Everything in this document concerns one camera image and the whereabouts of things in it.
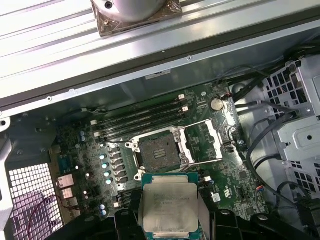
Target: motherboard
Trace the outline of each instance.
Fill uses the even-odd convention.
[[[219,208],[245,220],[267,211],[245,167],[242,128],[226,86],[212,83],[108,109],[58,128],[51,153],[69,206],[106,218],[127,208],[145,173],[197,172]]]

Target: barcode label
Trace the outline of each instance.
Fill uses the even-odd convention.
[[[215,203],[220,202],[221,201],[220,194],[219,193],[213,194],[212,199]]]

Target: wire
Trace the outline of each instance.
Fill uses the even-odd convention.
[[[215,86],[215,87],[217,87],[217,88],[219,88],[220,90],[223,90],[223,92],[225,92],[225,90],[224,90],[223,88],[219,87],[218,85],[220,84],[221,81],[224,80],[224,78],[225,78],[228,74],[230,74],[230,73],[232,73],[232,72],[234,72],[234,71],[236,71],[236,70],[239,70],[239,69],[251,69],[251,70],[253,70],[253,71],[256,72],[256,73],[265,76],[266,78],[268,78],[268,77],[270,76],[268,73],[264,72],[263,70],[259,70],[259,69],[255,68],[255,67],[253,67],[253,66],[250,66],[250,65],[241,65],[241,66],[236,66],[236,67],[234,67],[234,68],[231,68],[231,69],[227,70],[227,71],[216,81],[216,86]],[[232,96],[232,94],[231,94],[230,92],[228,92],[228,91],[226,92],[226,94],[227,94],[228,96],[230,96],[230,97]]]
[[[277,193],[281,194],[282,190],[284,189],[284,187],[285,187],[286,185],[291,185],[291,186],[295,186],[295,187],[299,188],[299,189],[303,192],[303,194],[305,195],[306,198],[311,199],[308,191],[305,190],[302,186],[300,186],[299,184],[297,184],[297,183],[295,183],[295,182],[293,182],[293,181],[285,181],[285,182],[281,183],[281,184],[278,186],[277,190],[276,190]],[[277,196],[277,197],[276,197],[275,206],[274,206],[274,209],[273,209],[273,210],[276,211],[276,210],[279,208],[279,205],[280,205],[280,198],[278,198],[278,196]]]
[[[254,166],[255,170],[257,170],[258,167],[259,167],[261,164],[263,164],[264,162],[266,162],[266,161],[268,161],[268,160],[270,160],[270,159],[282,160],[280,154],[273,154],[273,155],[265,156],[265,157],[263,157],[263,158]]]
[[[291,114],[286,113],[282,117],[280,117],[278,120],[274,121],[272,124],[270,124],[262,133],[258,135],[258,137],[253,141],[251,147],[248,149],[246,154],[246,165],[247,168],[252,172],[252,174],[257,178],[257,180],[270,192],[272,192],[274,195],[278,196],[282,200],[286,201],[290,205],[295,205],[292,201],[290,201],[285,196],[281,195],[277,191],[275,191],[272,187],[270,187],[257,173],[252,161],[251,161],[251,154],[255,150],[255,148],[258,146],[258,144],[262,141],[262,139],[272,130],[280,127],[284,122],[288,121],[292,117]]]
[[[274,104],[274,103],[268,102],[268,101],[252,101],[252,102],[248,102],[245,104],[236,104],[235,107],[237,109],[241,109],[241,108],[249,108],[249,107],[253,107],[253,106],[257,106],[257,105],[261,105],[261,104],[269,105],[270,107],[277,109],[277,110],[284,112],[284,113],[289,113],[289,112],[293,111],[290,108],[280,106],[280,105],[277,105],[277,104]]]
[[[35,209],[32,211],[30,217],[29,217],[29,221],[28,221],[28,225],[27,225],[27,228],[26,228],[26,231],[27,231],[27,236],[28,236],[28,240],[31,240],[31,232],[30,232],[30,229],[31,229],[31,222],[32,222],[32,218],[33,216],[36,214],[36,212],[38,211],[39,207],[45,203],[46,201],[48,201],[49,199],[52,199],[52,198],[57,198],[60,200],[60,203],[61,203],[61,206],[65,209],[69,209],[69,210],[79,210],[79,207],[78,206],[64,206],[63,203],[62,203],[62,199],[60,196],[58,195],[50,195],[48,197],[46,197],[44,200],[42,200],[42,202],[40,202],[36,207]]]
[[[263,193],[264,192],[264,187],[258,186],[255,190],[255,194],[254,194],[254,202],[255,202],[255,207],[258,210],[259,213],[262,213],[260,207],[259,207],[259,201],[258,201],[258,193]]]
[[[272,73],[275,73],[275,72],[281,70],[285,66],[285,63],[286,62],[283,59],[278,60],[271,67],[264,69],[263,72],[268,74],[268,77],[270,77],[270,75]],[[263,77],[257,77],[255,79],[253,79],[243,89],[241,89],[239,92],[237,92],[235,95],[233,95],[233,101],[236,103],[240,99],[243,99],[247,94],[249,94],[256,86],[258,86],[260,83],[262,83],[262,81],[265,79],[266,79],[265,75]]]
[[[269,118],[264,118],[264,119],[261,119],[261,120],[257,121],[255,124],[253,124],[253,126],[252,126],[252,128],[251,128],[251,130],[249,132],[248,141],[247,141],[249,145],[251,144],[251,138],[252,138],[252,135],[254,133],[254,130],[255,130],[256,126],[259,125],[259,124],[262,124],[264,122],[268,122],[269,125],[272,123],[272,121]]]

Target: red wire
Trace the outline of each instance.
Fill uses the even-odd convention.
[[[258,186],[258,187],[256,188],[257,191],[260,190],[260,189],[264,189],[264,186]]]
[[[66,208],[66,209],[69,209],[69,210],[79,210],[79,207],[77,207],[77,206],[72,206],[72,207],[63,206],[63,204],[62,204],[62,199],[61,199],[61,197],[58,196],[58,195],[53,194],[53,195],[48,196],[47,198],[45,198],[44,200],[42,200],[42,202],[40,202],[40,203],[35,207],[35,209],[32,211],[32,213],[31,213],[31,215],[30,215],[30,217],[29,217],[28,226],[27,226],[27,228],[26,228],[26,230],[27,230],[27,236],[28,236],[28,239],[29,239],[29,240],[31,240],[31,232],[30,232],[30,229],[31,229],[31,222],[32,222],[33,216],[36,214],[37,210],[39,209],[39,207],[41,206],[42,203],[46,202],[47,200],[49,200],[49,199],[51,199],[51,198],[53,198],[53,197],[56,197],[57,199],[60,200],[61,206],[62,206],[63,208]]]

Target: green circuit board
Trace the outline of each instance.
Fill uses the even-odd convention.
[[[187,147],[193,160],[196,163],[215,160],[217,152],[214,142],[218,139],[212,137],[206,124],[206,121],[210,121],[218,132],[222,159],[190,167],[187,171],[201,173],[203,178],[199,179],[202,182],[200,186],[210,189],[212,199],[219,208],[230,209],[249,220],[258,211],[255,202],[257,182],[239,156],[238,151],[245,150],[246,145],[242,143],[243,132],[233,100],[231,97],[222,97],[226,89],[207,83],[119,109],[104,106],[101,107],[103,111],[89,118],[60,127],[57,137],[60,155],[63,156],[60,158],[60,173],[73,173],[75,167],[80,166],[76,175],[77,190],[73,194],[77,196],[79,204],[93,212],[101,212],[99,205],[104,204],[109,213],[118,207],[117,201],[121,201],[120,206],[127,206],[130,190],[141,187],[141,182],[134,179],[140,159],[137,160],[138,154],[125,146],[127,141],[136,136],[171,126],[186,127]],[[210,104],[214,99],[222,100],[222,110],[212,109]],[[170,134],[169,131],[163,131],[157,137],[150,135],[140,141],[144,143]],[[116,151],[113,154],[120,156],[119,159],[123,161],[120,165],[124,166],[126,175],[122,178],[117,178],[118,173],[114,173],[119,165],[111,165],[113,161],[110,157],[113,154],[110,151]],[[101,160],[101,155],[105,155],[105,159]],[[106,171],[112,172],[110,177],[114,181],[111,184],[106,184]],[[83,191],[91,189],[93,196],[84,198]],[[257,200],[260,209],[267,211],[260,194]]]

